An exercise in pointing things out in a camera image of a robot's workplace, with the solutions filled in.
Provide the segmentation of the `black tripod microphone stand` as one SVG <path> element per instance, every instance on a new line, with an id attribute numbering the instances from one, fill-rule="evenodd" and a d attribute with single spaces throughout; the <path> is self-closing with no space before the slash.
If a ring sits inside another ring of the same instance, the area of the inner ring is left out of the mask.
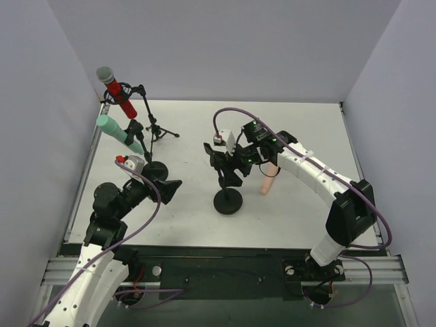
<path id="1" fill-rule="evenodd" d="M 174 136 L 175 138 L 180 137 L 180 135 L 178 133 L 175 133 L 175 132 L 170 131 L 168 129 L 164 129 L 160 125 L 157 124 L 157 119 L 154 117 L 153 113 L 151 112 L 151 109 L 150 109 L 150 106 L 149 106 L 149 103 L 148 103 L 148 100 L 146 97 L 146 89 L 144 88 L 144 86 L 142 84 L 140 84 L 139 86 L 136 86 L 136 87 L 132 87 L 130 84 L 128 84 L 126 82 L 119 82 L 119 83 L 123 87 L 126 94 L 129 96 L 129 100 L 130 100 L 130 97 L 134 93 L 137 93 L 142 97 L 142 99 L 144 101 L 146 111 L 147 111 L 147 116 L 148 116 L 149 123 L 150 123 L 150 125 L 148 127 L 145 127 L 145 130 L 151 132 L 151 145 L 150 145 L 150 149 L 148 151 L 150 151 L 152 153 L 152 155 L 153 155 L 153 145 L 158 140 L 161 140 L 167 134 Z M 107 92 L 107 90 L 105 90 L 105 92 L 104 92 L 104 100 L 107 102 L 107 99 L 105 98 L 106 92 Z M 109 103 L 110 105 L 117 105 L 117 104 L 113 104 L 111 99 L 107 103 Z"/>

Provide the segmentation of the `black round-base stand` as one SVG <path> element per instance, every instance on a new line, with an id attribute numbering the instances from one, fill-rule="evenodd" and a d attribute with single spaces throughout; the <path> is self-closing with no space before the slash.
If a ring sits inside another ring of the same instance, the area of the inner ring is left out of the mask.
<path id="1" fill-rule="evenodd" d="M 127 126 L 127 129 L 124 130 L 126 133 L 126 139 L 124 140 L 124 144 L 126 146 L 132 146 L 136 141 L 139 142 L 139 145 L 142 149 L 143 156 L 146 161 L 146 171 L 151 173 L 154 177 L 165 181 L 168 177 L 168 168 L 165 164 L 160 161 L 153 161 L 153 156 L 150 151 L 148 151 L 145 143 L 144 143 L 144 127 L 137 120 L 132 119 Z"/>
<path id="2" fill-rule="evenodd" d="M 215 150 L 206 142 L 203 143 L 203 147 L 210 159 L 212 152 Z M 218 175 L 218 183 L 221 189 L 213 198 L 213 206 L 215 210 L 222 215 L 233 215 L 243 205 L 243 197 L 235 187 L 225 188 L 223 186 L 223 176 Z"/>

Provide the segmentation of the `peach toy microphone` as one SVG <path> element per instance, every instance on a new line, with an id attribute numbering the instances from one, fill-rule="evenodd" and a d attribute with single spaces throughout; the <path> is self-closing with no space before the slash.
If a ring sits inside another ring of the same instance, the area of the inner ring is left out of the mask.
<path id="1" fill-rule="evenodd" d="M 265 196 L 269 192 L 275 177 L 278 175 L 279 168 L 273 163 L 269 163 L 266 167 L 266 171 L 261 170 L 261 173 L 264 175 L 264 180 L 260 187 L 260 194 Z"/>

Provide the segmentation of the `red glitter microphone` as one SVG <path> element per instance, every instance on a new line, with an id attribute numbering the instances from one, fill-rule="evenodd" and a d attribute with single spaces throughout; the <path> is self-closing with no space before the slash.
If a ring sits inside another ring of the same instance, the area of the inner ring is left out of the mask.
<path id="1" fill-rule="evenodd" d="M 113 104 L 117 104 L 121 107 L 127 118 L 135 119 L 137 112 L 129 100 L 129 96 L 124 91 L 121 84 L 114 77 L 114 73 L 111 68 L 107 66 L 98 67 L 96 70 L 96 76 L 100 82 L 106 86 L 107 102 L 112 100 Z"/>

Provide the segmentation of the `mint green toy microphone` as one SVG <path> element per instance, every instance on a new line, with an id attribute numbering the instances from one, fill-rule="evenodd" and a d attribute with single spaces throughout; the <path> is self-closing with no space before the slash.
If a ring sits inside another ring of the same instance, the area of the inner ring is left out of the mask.
<path id="1" fill-rule="evenodd" d="M 122 130 L 118 123 L 111 118 L 108 115 L 100 115 L 96 120 L 96 125 L 108 136 L 113 137 L 115 140 L 119 141 L 122 145 L 126 146 L 129 150 L 133 151 L 134 153 L 137 153 L 139 155 L 144 154 L 144 150 L 140 144 L 138 144 L 136 141 L 129 141 L 128 144 L 126 143 L 127 140 L 127 133 Z"/>

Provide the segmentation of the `black round-base stand front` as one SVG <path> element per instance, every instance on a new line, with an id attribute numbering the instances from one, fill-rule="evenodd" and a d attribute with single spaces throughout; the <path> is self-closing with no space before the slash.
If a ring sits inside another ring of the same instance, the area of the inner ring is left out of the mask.
<path id="1" fill-rule="evenodd" d="M 212 152 L 215 150 L 206 142 L 203 143 L 203 147 L 210 159 Z M 243 205 L 243 197 L 235 187 L 225 188 L 223 186 L 223 176 L 218 175 L 218 183 L 221 189 L 213 198 L 213 206 L 215 210 L 222 215 L 233 215 Z"/>

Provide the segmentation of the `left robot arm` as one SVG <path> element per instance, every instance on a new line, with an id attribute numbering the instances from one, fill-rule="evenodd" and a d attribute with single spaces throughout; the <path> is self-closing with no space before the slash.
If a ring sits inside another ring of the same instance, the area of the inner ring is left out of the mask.
<path id="1" fill-rule="evenodd" d="M 121 246 L 137 235 L 126 234 L 123 218 L 147 198 L 167 204 L 183 183 L 127 172 L 131 178 L 123 188 L 105 182 L 93 192 L 93 212 L 73 273 L 30 326 L 96 326 L 120 284 L 140 272 L 137 253 Z"/>

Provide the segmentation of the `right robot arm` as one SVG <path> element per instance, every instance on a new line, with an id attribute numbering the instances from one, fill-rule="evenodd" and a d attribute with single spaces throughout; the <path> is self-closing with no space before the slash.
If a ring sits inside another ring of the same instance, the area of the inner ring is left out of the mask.
<path id="1" fill-rule="evenodd" d="M 242 133 L 247 146 L 241 146 L 229 129 L 216 134 L 212 144 L 203 144 L 210 165 L 218 174 L 221 189 L 214 197 L 218 212 L 225 215 L 237 212 L 243 203 L 237 190 L 243 178 L 249 176 L 253 166 L 272 163 L 303 182 L 329 208 L 325 235 L 309 252 L 312 265 L 331 265 L 373 227 L 377 217 L 370 183 L 353 181 L 329 168 L 284 130 L 273 132 L 252 120 L 243 126 Z"/>

